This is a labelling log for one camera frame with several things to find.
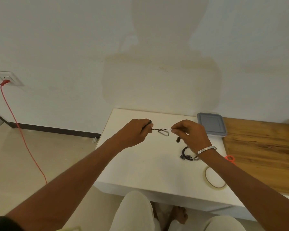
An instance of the gray lid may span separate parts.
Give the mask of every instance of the gray lid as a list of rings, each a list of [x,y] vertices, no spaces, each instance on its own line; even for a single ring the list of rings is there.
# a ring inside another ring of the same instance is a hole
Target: gray lid
[[[227,136],[223,117],[213,113],[198,113],[198,123],[203,125],[208,135]]]

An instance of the wooden board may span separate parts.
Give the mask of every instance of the wooden board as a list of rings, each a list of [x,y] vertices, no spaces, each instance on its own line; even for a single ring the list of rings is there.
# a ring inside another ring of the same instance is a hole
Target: wooden board
[[[283,194],[289,194],[289,124],[224,118],[223,138],[238,167]]]

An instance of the outlet cover plate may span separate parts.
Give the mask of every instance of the outlet cover plate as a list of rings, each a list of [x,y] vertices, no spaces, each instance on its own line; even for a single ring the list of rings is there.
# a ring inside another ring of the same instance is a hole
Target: outlet cover plate
[[[2,81],[5,79],[10,80],[6,85],[23,86],[22,82],[16,77],[16,75],[10,71],[0,71],[0,79]]]

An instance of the person's left hand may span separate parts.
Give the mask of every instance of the person's left hand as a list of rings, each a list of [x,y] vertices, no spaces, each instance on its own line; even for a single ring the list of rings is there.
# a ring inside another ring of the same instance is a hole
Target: person's left hand
[[[148,133],[152,133],[152,123],[147,125],[143,131],[141,131],[149,121],[149,119],[133,119],[109,140],[121,150],[135,146],[143,142]]]

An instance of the bare foot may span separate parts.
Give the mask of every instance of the bare foot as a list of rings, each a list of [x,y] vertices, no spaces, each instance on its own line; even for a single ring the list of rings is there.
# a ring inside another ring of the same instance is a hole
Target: bare foot
[[[184,207],[173,206],[164,231],[168,231],[169,226],[173,220],[177,220],[179,223],[184,225],[187,219],[188,215],[186,214],[186,209]]]
[[[155,207],[155,202],[151,202],[152,208],[153,208],[153,217],[158,220],[158,214],[156,213],[156,207]]]

